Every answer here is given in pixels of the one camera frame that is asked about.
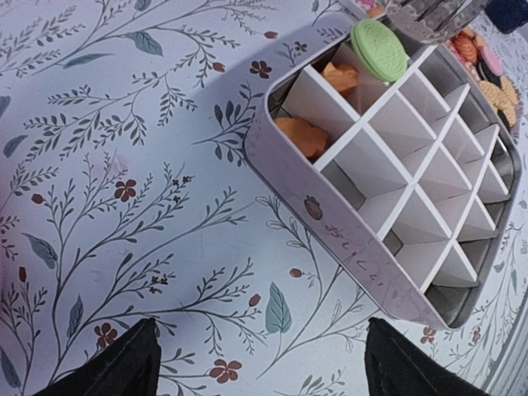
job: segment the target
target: blue object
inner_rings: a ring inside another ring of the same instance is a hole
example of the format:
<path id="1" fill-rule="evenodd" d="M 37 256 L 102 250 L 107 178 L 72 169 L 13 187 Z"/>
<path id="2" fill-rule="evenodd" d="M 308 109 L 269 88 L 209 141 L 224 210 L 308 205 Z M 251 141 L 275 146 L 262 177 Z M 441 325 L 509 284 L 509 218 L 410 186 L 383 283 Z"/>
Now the blue object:
<path id="1" fill-rule="evenodd" d="M 493 0 L 486 7 L 486 14 L 505 35 L 528 22 L 526 0 Z"/>

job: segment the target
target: green macaron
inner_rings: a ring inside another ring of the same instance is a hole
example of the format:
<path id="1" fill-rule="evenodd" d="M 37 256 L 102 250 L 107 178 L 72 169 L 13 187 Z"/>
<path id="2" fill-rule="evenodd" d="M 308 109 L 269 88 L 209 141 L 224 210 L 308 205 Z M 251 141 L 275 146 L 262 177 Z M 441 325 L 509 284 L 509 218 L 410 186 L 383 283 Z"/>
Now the green macaron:
<path id="1" fill-rule="evenodd" d="M 407 71 L 407 54 L 399 38 L 383 23 L 371 19 L 358 22 L 351 31 L 352 46 L 374 77 L 399 80 Z"/>

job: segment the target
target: table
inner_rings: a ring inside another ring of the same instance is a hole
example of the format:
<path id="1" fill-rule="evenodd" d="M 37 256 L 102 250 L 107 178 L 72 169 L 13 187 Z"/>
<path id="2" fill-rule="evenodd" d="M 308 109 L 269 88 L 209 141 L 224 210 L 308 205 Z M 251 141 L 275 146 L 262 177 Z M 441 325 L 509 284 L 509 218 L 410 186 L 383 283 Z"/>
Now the table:
<path id="1" fill-rule="evenodd" d="M 266 88 L 350 28 L 337 1 L 3 0 L 0 18 L 0 394 L 141 318 L 158 321 L 160 395 L 367 394 L 367 319 L 384 315 L 241 150 Z M 474 27 L 526 87 L 524 39 Z M 394 322 L 477 386 L 526 292 L 527 200 L 462 330 Z"/>

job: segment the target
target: pink cookie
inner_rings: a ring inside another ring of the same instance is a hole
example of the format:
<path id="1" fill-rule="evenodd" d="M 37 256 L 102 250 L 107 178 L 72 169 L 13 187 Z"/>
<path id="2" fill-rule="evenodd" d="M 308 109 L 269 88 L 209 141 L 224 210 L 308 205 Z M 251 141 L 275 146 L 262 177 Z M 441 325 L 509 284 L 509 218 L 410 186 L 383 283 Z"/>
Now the pink cookie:
<path id="1" fill-rule="evenodd" d="M 502 76 L 502 73 L 504 72 L 502 62 L 491 48 L 488 46 L 482 47 L 480 49 L 480 56 L 482 56 L 482 60 L 486 63 L 493 74 L 496 76 Z"/>

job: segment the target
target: teal leaf print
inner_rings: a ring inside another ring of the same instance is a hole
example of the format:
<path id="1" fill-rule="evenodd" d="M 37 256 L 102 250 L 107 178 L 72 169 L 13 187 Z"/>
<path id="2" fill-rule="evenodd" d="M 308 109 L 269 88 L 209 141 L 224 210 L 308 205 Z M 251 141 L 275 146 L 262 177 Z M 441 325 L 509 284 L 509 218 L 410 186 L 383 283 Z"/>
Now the teal leaf print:
<path id="1" fill-rule="evenodd" d="M 517 294 L 517 270 L 515 268 L 511 272 L 511 285 L 513 286 L 513 291 Z"/>
<path id="2" fill-rule="evenodd" d="M 0 97 L 0 117 L 3 116 L 3 113 L 9 107 L 9 103 L 11 103 L 11 97 Z"/>
<path id="3" fill-rule="evenodd" d="M 53 270 L 57 264 L 57 253 L 55 252 L 55 249 L 53 249 L 53 246 L 44 239 L 34 237 L 28 233 L 22 233 L 22 235 L 30 240 L 33 253 L 44 260 L 46 266 L 48 266 L 50 270 Z"/>
<path id="4" fill-rule="evenodd" d="M 3 148 L 3 155 L 5 155 L 6 158 L 11 157 L 17 149 L 18 144 L 22 143 L 22 140 L 25 138 L 27 138 L 27 134 L 21 134 L 20 136 L 9 140 Z"/>
<path id="5" fill-rule="evenodd" d="M 497 264 L 497 265 L 493 266 L 493 269 L 498 274 L 500 271 L 502 271 L 504 269 L 505 265 L 506 265 L 505 262 L 501 262 L 500 264 Z"/>
<path id="6" fill-rule="evenodd" d="M 75 334 L 75 332 L 79 328 L 79 324 L 81 324 L 81 320 L 83 320 L 83 311 L 83 301 L 81 300 L 81 296 L 79 295 L 77 297 L 77 301 L 75 301 L 75 304 L 69 311 L 69 325 L 68 331 L 66 332 L 68 338 L 71 338 L 71 336 Z"/>
<path id="7" fill-rule="evenodd" d="M 270 300 L 266 306 L 266 330 L 270 334 L 285 333 L 291 327 L 290 308 L 277 285 L 272 282 L 270 286 Z"/>
<path id="8" fill-rule="evenodd" d="M 135 48 L 147 54 L 163 56 L 162 46 L 146 31 L 135 31 L 125 35 L 134 41 Z"/>
<path id="9" fill-rule="evenodd" d="M 147 8 L 150 7 L 151 2 L 152 0 L 138 0 L 137 2 L 135 2 L 134 8 L 139 12 L 145 11 Z"/>
<path id="10" fill-rule="evenodd" d="M 9 386 L 12 388 L 20 388 L 21 382 L 17 371 L 2 348 L 0 348 L 0 360 L 2 360 L 3 376 L 6 377 Z"/>
<path id="11" fill-rule="evenodd" d="M 87 54 L 83 56 L 79 56 L 78 58 L 72 59 L 69 62 L 67 62 L 63 68 L 71 68 L 72 66 L 77 66 L 79 64 L 87 64 L 88 62 L 92 62 L 93 60 L 102 58 L 103 56 L 108 56 L 111 54 Z"/>

